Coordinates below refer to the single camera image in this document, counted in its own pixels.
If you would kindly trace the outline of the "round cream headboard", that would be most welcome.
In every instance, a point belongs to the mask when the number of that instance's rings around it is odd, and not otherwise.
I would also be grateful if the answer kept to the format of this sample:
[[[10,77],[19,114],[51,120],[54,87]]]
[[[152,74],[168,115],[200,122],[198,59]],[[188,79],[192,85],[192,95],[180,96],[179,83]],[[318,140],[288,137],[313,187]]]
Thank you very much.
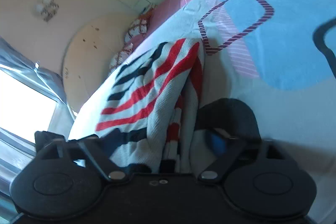
[[[63,60],[63,85],[68,106],[77,114],[105,81],[109,64],[123,48],[135,15],[111,13],[85,24],[73,36]]]

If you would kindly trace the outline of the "patterned pillow near headboard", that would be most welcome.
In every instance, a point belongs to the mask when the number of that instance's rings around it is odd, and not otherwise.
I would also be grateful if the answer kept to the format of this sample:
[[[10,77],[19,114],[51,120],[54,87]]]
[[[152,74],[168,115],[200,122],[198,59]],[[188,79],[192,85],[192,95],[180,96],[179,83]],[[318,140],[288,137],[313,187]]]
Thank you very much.
[[[111,59],[109,64],[109,75],[112,74],[133,52],[133,44],[124,45],[122,50],[117,52]]]

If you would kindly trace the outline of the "wall decoration sticker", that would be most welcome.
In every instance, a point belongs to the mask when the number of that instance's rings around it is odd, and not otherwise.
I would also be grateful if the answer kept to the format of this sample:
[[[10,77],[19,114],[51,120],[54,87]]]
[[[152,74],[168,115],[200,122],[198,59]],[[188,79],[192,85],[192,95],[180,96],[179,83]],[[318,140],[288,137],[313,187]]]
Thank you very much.
[[[59,5],[55,0],[42,0],[35,6],[37,15],[45,22],[49,22],[57,13]]]

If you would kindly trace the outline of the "striped red black white sweater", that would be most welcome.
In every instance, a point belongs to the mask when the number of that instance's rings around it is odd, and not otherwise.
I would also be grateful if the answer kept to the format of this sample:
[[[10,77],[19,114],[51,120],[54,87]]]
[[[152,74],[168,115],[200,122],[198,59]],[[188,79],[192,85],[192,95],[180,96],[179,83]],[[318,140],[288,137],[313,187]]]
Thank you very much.
[[[200,41],[163,42],[117,71],[95,127],[117,166],[190,173],[190,147],[202,93]]]

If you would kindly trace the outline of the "patterned pillow near wardrobe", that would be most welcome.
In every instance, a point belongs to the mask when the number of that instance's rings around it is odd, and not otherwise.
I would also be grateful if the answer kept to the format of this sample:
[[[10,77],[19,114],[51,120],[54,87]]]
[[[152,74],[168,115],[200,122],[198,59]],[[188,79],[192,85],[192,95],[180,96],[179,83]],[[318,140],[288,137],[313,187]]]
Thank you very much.
[[[130,42],[131,39],[136,36],[145,35],[147,33],[150,18],[151,13],[148,12],[146,14],[140,15],[137,19],[135,19],[125,33],[124,43]]]

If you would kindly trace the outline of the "grey window curtain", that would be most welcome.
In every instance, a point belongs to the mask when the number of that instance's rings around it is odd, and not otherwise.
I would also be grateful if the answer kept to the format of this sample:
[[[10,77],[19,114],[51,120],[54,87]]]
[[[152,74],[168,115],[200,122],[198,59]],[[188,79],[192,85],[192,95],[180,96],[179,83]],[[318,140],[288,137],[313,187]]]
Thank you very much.
[[[67,138],[72,124],[61,77],[1,39],[1,192],[35,156],[36,131]]]

